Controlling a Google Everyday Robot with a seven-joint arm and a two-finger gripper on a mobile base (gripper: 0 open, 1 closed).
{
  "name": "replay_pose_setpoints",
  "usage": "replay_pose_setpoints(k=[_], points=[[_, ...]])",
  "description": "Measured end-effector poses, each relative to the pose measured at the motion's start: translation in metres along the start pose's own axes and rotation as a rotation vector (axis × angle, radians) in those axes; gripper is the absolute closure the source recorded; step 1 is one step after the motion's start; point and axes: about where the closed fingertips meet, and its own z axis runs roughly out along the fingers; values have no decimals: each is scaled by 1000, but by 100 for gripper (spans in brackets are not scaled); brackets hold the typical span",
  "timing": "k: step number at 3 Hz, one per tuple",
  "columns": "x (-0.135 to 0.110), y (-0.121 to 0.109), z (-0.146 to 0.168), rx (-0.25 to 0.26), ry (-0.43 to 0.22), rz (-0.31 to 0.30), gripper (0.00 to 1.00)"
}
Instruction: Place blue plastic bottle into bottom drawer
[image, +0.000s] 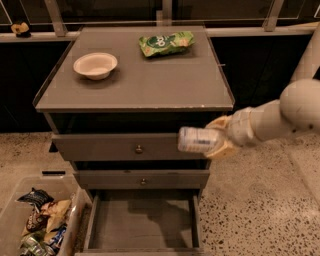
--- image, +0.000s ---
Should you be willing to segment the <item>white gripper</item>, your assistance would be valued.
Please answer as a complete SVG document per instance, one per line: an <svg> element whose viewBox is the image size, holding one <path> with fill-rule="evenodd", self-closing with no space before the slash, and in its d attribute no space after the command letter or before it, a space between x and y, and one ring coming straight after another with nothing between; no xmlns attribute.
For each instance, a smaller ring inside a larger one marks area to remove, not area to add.
<svg viewBox="0 0 320 256"><path fill-rule="evenodd" d="M225 130L231 141L225 141L221 147L211 150L204 154L208 159L221 159L235 154L238 150L237 146L254 146L258 144L251 125L252 108L244 108L236 111L231 116L221 116L209 122L206 129Z"/></svg>

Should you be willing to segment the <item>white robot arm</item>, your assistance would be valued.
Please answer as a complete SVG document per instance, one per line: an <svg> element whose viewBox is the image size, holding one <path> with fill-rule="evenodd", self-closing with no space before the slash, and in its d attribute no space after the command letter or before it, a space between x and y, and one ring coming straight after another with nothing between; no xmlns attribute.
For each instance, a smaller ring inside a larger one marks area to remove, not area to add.
<svg viewBox="0 0 320 256"><path fill-rule="evenodd" d="M242 147L284 137L320 132L320 24L315 28L290 84L280 98L219 117L206 129L217 136L215 147L204 154L219 159Z"/></svg>

